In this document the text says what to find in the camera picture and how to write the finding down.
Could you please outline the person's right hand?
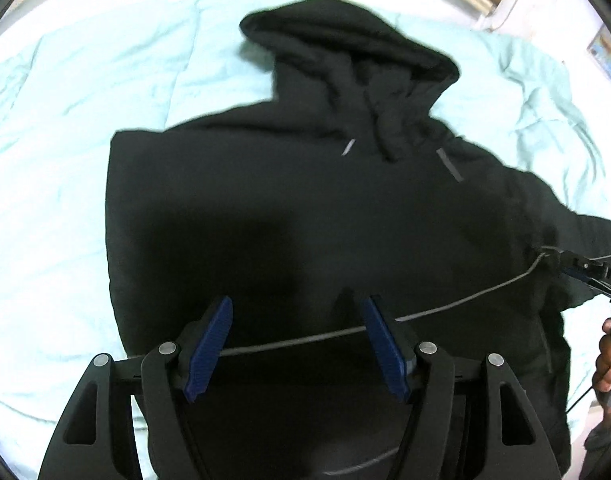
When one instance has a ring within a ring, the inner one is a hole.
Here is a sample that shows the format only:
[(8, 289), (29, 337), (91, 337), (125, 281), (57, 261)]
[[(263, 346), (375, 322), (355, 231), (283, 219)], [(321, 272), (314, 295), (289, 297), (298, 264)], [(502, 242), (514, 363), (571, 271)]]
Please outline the person's right hand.
[(595, 362), (593, 386), (597, 393), (611, 390), (611, 318), (606, 318), (601, 326), (604, 335), (599, 341), (599, 355)]

